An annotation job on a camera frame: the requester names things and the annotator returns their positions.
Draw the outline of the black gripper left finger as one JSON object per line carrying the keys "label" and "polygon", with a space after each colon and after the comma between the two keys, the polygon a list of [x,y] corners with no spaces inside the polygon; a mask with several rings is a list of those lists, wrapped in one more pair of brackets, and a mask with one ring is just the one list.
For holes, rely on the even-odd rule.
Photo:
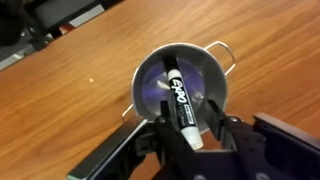
{"label": "black gripper left finger", "polygon": [[161,168],[155,180],[185,179],[181,149],[186,141],[169,123],[167,101],[154,119],[130,120],[86,156],[68,174],[67,180],[128,180],[146,156],[156,153]]}

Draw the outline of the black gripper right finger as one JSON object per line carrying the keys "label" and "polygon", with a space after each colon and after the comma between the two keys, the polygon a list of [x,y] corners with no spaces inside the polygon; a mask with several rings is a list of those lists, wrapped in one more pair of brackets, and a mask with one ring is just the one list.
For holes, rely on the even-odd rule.
{"label": "black gripper right finger", "polygon": [[222,150],[207,155],[210,175],[232,180],[320,180],[320,141],[265,113],[252,125],[212,100],[208,126]]}

